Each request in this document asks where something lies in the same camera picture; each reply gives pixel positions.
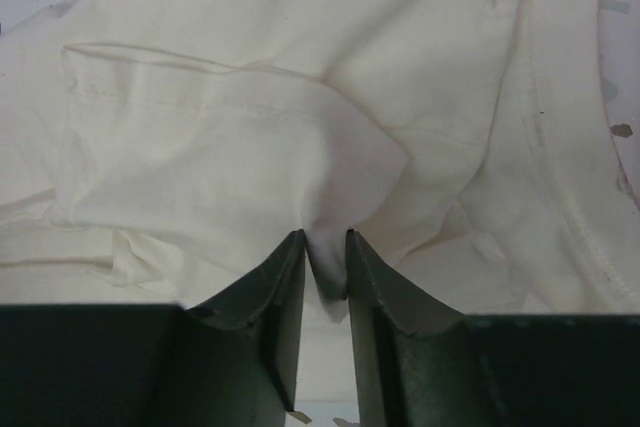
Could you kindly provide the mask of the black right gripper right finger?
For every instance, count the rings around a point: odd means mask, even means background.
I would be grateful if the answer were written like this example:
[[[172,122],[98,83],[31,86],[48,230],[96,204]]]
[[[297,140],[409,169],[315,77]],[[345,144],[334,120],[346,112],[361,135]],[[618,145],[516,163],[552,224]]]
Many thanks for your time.
[[[498,425],[463,314],[387,265],[354,230],[346,267],[361,425]]]

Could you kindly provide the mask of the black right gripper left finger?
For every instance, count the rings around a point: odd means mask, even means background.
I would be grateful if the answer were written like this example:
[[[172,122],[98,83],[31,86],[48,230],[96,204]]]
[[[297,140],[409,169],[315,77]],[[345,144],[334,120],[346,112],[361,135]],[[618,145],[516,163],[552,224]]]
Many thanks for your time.
[[[259,266],[179,322],[164,370],[167,426],[282,426],[295,404],[306,238],[293,231]]]

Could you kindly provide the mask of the cream t shirt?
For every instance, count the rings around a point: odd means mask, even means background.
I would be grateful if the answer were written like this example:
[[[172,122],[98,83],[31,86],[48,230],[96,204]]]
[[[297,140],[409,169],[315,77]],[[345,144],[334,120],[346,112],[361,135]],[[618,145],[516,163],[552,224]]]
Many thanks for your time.
[[[1,299],[198,304],[293,230],[465,312],[635,312],[599,0],[71,0],[1,37]]]

